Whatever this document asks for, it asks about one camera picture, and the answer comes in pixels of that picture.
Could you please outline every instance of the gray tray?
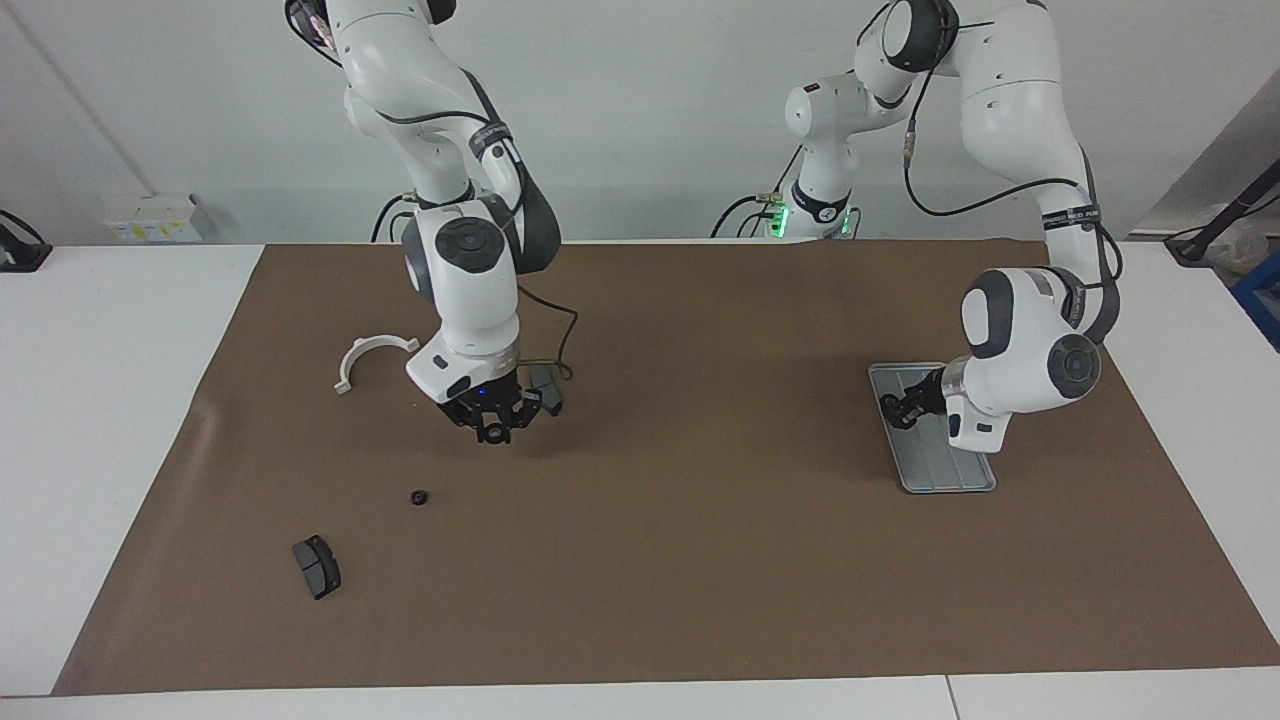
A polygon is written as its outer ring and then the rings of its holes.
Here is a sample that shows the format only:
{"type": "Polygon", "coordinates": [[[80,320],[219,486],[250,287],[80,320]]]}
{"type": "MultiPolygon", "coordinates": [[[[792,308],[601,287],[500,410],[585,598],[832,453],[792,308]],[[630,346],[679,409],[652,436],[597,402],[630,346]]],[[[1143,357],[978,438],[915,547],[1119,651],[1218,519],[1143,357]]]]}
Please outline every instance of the gray tray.
{"type": "MultiPolygon", "coordinates": [[[[881,396],[890,392],[901,396],[906,388],[941,366],[941,363],[872,365],[872,389],[876,392],[877,413],[881,396]]],[[[897,474],[906,492],[931,495],[996,489],[996,477],[991,473],[986,455],[956,450],[947,442],[946,418],[924,415],[910,430],[900,430],[884,423],[884,432],[888,434],[893,461],[897,462],[897,474]]]]}

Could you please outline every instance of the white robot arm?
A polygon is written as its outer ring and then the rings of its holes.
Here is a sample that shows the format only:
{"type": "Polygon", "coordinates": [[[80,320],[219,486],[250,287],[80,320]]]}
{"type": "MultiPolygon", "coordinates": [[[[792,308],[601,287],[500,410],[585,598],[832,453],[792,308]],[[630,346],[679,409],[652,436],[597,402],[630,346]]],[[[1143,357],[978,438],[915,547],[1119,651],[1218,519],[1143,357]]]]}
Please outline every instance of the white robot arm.
{"type": "Polygon", "coordinates": [[[387,143],[413,181],[406,264],[442,327],[406,365],[410,378],[479,441],[509,442],[541,407],[516,378],[516,277],[550,264],[559,225],[480,82],[431,37],[454,3],[288,0],[285,10],[312,47],[337,54],[352,124],[387,143]],[[476,192],[463,149],[492,191],[476,192]]]}
{"type": "Polygon", "coordinates": [[[1093,389],[1102,365],[1097,346],[1120,310],[1119,247],[1102,228],[1088,158],[1066,119],[1057,36],[1044,4],[893,0],[881,8],[858,38],[854,72],[796,88],[787,101],[787,123],[806,152],[780,234],[831,234],[852,187],[849,135],[908,117],[904,179],[913,201],[937,217],[986,204],[940,213],[910,186],[919,102],[908,113],[906,100],[922,73],[924,87],[934,73],[960,78],[964,146],[1033,192],[1051,266],[983,273],[961,305],[972,355],[905,397],[886,396],[882,410],[902,429],[925,413],[946,414],[952,446],[997,452],[1014,413],[1060,407],[1093,389]]]}

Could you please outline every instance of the black stand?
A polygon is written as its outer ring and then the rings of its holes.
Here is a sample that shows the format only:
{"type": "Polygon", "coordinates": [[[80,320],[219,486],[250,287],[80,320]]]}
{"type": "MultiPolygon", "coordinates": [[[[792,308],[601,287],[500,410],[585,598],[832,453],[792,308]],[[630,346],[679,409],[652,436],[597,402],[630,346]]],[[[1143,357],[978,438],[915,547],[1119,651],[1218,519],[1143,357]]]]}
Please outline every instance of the black stand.
{"type": "Polygon", "coordinates": [[[54,246],[47,242],[28,245],[18,240],[4,225],[0,225],[0,247],[13,258],[13,263],[8,263],[0,255],[0,273],[35,273],[54,251],[54,246]]]}
{"type": "Polygon", "coordinates": [[[1204,225],[1199,234],[1188,241],[1165,241],[1165,247],[1174,255],[1174,260],[1178,260],[1178,264],[1184,268],[1208,268],[1208,263],[1204,261],[1204,251],[1208,250],[1210,243],[1217,240],[1222,231],[1231,227],[1231,223],[1253,209],[1276,184],[1280,184],[1280,160],[1272,163],[1266,172],[1258,176],[1258,179],[1244,188],[1244,192],[1219,213],[1210,224],[1204,225]]]}

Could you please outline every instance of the brown work surface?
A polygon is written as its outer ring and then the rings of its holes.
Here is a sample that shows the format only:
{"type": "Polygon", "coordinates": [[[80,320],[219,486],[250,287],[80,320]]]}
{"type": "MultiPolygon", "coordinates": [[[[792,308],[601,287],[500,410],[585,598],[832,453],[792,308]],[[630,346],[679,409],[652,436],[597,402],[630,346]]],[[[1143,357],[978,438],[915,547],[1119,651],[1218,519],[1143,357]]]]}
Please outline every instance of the brown work surface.
{"type": "Polygon", "coordinates": [[[353,338],[435,331],[398,249],[269,247],[56,693],[1280,664],[1114,366],[1014,420],[996,492],[900,489],[868,366],[963,354],[972,278],[1043,261],[567,247],[525,281],[584,313],[566,410],[489,447],[399,351],[333,391],[353,338]]]}

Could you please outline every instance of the power outlet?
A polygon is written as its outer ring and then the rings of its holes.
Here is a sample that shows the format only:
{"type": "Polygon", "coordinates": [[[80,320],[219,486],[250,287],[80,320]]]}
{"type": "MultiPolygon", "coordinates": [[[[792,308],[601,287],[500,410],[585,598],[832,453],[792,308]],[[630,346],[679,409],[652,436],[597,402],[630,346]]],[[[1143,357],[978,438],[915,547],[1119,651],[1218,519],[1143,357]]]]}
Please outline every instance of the power outlet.
{"type": "Polygon", "coordinates": [[[191,195],[111,196],[104,222],[122,242],[192,243],[212,233],[191,195]]]}

